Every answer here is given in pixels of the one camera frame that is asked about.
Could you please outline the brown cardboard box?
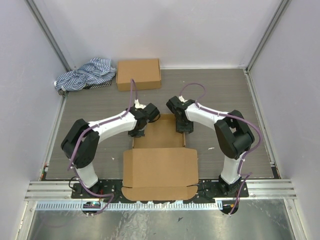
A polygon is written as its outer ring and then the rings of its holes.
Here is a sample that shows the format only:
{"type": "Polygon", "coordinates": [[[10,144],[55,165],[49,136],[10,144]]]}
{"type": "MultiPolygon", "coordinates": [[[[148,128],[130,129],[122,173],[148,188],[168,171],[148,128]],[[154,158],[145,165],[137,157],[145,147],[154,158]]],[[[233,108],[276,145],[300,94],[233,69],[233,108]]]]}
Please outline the brown cardboard box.
{"type": "Polygon", "coordinates": [[[117,63],[116,85],[120,92],[130,91],[131,79],[138,90],[154,90],[162,87],[158,58],[120,60],[117,63]]]}

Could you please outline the brown cardboard blanks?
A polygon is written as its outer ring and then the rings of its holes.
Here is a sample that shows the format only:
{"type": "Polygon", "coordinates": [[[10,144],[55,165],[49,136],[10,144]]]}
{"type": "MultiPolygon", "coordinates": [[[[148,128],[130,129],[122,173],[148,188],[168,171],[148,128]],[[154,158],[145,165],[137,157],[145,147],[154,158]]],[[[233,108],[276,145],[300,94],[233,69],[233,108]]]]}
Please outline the brown cardboard blanks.
{"type": "Polygon", "coordinates": [[[189,200],[198,191],[196,149],[186,147],[173,114],[147,124],[144,136],[123,153],[121,192],[130,201],[189,200]]]}

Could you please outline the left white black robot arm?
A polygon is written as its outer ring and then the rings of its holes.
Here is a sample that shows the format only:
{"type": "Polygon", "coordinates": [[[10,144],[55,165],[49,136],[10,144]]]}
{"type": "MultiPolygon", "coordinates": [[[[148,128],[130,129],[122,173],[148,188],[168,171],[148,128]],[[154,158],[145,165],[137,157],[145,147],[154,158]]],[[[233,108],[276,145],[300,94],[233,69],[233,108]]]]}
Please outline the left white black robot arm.
{"type": "Polygon", "coordinates": [[[98,145],[123,132],[133,138],[142,137],[147,124],[157,121],[160,116],[160,111],[154,104],[135,102],[133,106],[109,118],[90,122],[81,118],[74,122],[60,147],[69,159],[67,169],[74,171],[82,192],[88,198],[111,195],[100,194],[100,180],[93,166],[98,145]]]}

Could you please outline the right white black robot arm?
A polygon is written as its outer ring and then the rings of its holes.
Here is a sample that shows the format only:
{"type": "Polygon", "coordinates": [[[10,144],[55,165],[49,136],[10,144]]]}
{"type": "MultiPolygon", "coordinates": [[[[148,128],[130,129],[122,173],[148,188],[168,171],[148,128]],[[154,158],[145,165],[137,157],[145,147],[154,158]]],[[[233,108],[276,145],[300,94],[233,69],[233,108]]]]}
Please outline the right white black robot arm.
{"type": "Polygon", "coordinates": [[[194,123],[215,131],[218,145],[224,154],[222,172],[218,177],[219,191],[225,197],[232,197],[241,183],[245,156],[255,142],[249,122],[237,110],[217,111],[204,107],[195,100],[185,100],[182,96],[173,96],[166,106],[176,118],[178,133],[192,133],[194,123]]]}

